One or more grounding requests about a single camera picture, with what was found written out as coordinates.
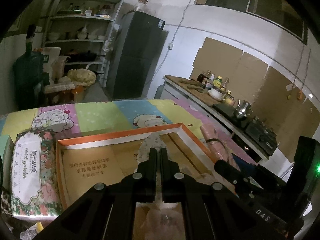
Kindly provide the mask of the beige teddy bear pink dress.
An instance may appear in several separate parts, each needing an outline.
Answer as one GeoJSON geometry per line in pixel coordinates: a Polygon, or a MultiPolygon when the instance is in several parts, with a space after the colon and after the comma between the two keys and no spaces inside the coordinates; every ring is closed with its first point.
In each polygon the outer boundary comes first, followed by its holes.
{"type": "Polygon", "coordinates": [[[144,239],[185,239],[182,212],[178,203],[160,202],[148,211],[143,224],[144,239]]]}

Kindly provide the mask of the white floral scrunchie cloth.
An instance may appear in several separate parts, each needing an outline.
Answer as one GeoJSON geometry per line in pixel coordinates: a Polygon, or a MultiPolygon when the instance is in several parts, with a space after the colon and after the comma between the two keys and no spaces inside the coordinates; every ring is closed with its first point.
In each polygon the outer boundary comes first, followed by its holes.
{"type": "Polygon", "coordinates": [[[138,149],[137,163],[142,163],[149,159],[150,149],[154,148],[157,152],[161,148],[166,148],[166,144],[161,139],[159,133],[152,133],[147,138],[145,138],[138,149]]]}

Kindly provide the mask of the yellow white snack packet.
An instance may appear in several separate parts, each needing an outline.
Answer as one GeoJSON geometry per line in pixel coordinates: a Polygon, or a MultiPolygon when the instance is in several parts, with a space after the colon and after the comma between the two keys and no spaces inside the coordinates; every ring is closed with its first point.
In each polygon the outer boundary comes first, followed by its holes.
{"type": "Polygon", "coordinates": [[[20,233],[20,240],[32,240],[43,230],[43,225],[41,222],[38,222],[28,228],[27,230],[20,233]]]}

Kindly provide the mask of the leopard print cloth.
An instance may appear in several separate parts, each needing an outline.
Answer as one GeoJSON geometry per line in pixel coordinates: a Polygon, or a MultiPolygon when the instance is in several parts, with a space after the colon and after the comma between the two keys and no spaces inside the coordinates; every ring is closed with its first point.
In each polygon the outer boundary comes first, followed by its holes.
{"type": "Polygon", "coordinates": [[[1,192],[1,215],[12,217],[11,196],[4,191],[1,192]]]}

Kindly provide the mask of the black gas stove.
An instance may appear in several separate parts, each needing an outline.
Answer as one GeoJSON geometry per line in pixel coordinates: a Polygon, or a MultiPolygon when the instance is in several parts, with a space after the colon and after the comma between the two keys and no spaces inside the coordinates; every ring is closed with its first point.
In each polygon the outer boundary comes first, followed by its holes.
{"type": "Polygon", "coordinates": [[[257,116],[248,123],[245,132],[268,156],[275,152],[277,148],[276,134],[273,129],[267,128],[257,116]]]}

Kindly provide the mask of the orange rimmed cardboard box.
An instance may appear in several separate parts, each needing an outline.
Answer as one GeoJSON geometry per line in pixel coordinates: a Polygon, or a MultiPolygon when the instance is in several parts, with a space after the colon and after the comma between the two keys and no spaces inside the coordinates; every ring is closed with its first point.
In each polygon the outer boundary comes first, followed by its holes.
{"type": "Polygon", "coordinates": [[[96,183],[112,185],[137,170],[138,149],[159,133],[169,159],[194,178],[214,173],[210,151],[183,123],[58,140],[56,172],[64,209],[96,183]]]}

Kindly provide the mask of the steel kettle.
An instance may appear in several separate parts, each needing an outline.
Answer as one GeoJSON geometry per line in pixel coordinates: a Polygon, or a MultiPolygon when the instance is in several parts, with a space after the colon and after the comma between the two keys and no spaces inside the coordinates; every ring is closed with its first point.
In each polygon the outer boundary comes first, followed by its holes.
{"type": "Polygon", "coordinates": [[[237,119],[247,118],[253,113],[251,109],[251,103],[245,100],[238,100],[237,107],[235,108],[233,115],[237,119]]]}

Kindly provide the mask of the white bowl on counter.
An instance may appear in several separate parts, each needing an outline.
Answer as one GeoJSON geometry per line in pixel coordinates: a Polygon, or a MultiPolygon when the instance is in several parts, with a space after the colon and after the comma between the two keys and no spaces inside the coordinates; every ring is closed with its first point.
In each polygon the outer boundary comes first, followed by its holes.
{"type": "Polygon", "coordinates": [[[208,94],[216,101],[222,102],[225,100],[225,93],[222,92],[219,88],[211,88],[210,90],[208,90],[208,94]]]}

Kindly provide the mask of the wooden kitchen counter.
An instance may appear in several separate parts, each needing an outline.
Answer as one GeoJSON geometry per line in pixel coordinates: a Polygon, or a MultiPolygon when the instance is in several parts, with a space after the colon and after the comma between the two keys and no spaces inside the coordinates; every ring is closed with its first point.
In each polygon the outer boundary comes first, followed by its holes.
{"type": "Polygon", "coordinates": [[[208,92],[204,92],[200,86],[195,85],[195,81],[171,75],[164,76],[161,99],[190,99],[201,106],[234,110],[234,107],[212,98],[208,92]]]}

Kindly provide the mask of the colourful cartoon table cloth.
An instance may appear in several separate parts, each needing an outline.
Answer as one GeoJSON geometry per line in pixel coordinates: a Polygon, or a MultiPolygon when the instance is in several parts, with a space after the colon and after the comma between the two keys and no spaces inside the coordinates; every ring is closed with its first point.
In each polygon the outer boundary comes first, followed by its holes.
{"type": "Polygon", "coordinates": [[[57,139],[183,123],[200,140],[200,127],[212,121],[172,100],[70,103],[1,115],[1,135],[12,140],[31,128],[51,128],[57,139]]]}

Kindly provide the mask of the floral tissue pack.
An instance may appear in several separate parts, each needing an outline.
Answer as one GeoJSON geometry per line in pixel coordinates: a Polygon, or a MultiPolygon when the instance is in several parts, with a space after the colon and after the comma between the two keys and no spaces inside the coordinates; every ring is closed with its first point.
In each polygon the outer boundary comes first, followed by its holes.
{"type": "Polygon", "coordinates": [[[17,135],[11,162],[11,210],[20,220],[50,222],[62,213],[52,129],[17,135]]]}

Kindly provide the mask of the yellow bread basket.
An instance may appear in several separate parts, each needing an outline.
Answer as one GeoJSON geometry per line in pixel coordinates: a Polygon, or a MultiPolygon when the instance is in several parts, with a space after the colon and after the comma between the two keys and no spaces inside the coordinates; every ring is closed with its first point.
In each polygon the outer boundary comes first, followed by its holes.
{"type": "Polygon", "coordinates": [[[67,77],[74,83],[76,86],[88,87],[95,83],[96,75],[87,69],[71,69],[67,73],[67,77]]]}

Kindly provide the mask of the dark grey refrigerator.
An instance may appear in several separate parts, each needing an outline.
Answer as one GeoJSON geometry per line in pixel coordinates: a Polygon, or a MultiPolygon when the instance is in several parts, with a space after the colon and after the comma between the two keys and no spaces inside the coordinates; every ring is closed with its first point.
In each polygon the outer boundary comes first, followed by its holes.
{"type": "Polygon", "coordinates": [[[122,19],[111,55],[106,92],[110,99],[142,96],[165,22],[141,11],[122,19]]]}

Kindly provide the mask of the mint green tissue box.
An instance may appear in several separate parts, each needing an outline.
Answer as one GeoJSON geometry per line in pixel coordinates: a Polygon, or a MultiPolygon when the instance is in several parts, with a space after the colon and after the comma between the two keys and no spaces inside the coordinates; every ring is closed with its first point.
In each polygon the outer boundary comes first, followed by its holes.
{"type": "Polygon", "coordinates": [[[3,187],[10,191],[11,160],[14,143],[9,135],[1,135],[1,159],[3,163],[3,187]]]}

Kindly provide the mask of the blue water jug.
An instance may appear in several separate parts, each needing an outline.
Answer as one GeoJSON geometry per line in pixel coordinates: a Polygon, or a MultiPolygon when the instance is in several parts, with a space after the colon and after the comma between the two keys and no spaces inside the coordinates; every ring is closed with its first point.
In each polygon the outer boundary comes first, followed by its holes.
{"type": "Polygon", "coordinates": [[[43,72],[44,55],[33,51],[29,40],[25,53],[13,65],[15,102],[19,111],[42,106],[49,75],[43,72]]]}

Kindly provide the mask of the metal kitchen shelf rack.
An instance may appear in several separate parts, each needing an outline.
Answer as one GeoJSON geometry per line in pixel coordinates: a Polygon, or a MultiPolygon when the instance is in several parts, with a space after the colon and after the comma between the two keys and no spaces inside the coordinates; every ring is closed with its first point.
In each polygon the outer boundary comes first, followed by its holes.
{"type": "Polygon", "coordinates": [[[102,87],[110,65],[113,31],[123,0],[55,0],[43,45],[59,48],[65,72],[89,69],[102,87]]]}

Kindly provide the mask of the cardboard wall panel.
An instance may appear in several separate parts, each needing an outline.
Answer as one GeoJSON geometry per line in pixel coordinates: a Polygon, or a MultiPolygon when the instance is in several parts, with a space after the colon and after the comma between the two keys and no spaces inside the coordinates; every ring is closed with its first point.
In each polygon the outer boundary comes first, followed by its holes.
{"type": "Polygon", "coordinates": [[[293,161],[299,136],[313,137],[319,110],[298,88],[287,89],[287,79],[260,59],[226,43],[205,38],[193,62],[191,77],[211,71],[229,78],[235,99],[252,104],[253,114],[273,129],[278,148],[293,161]]]}

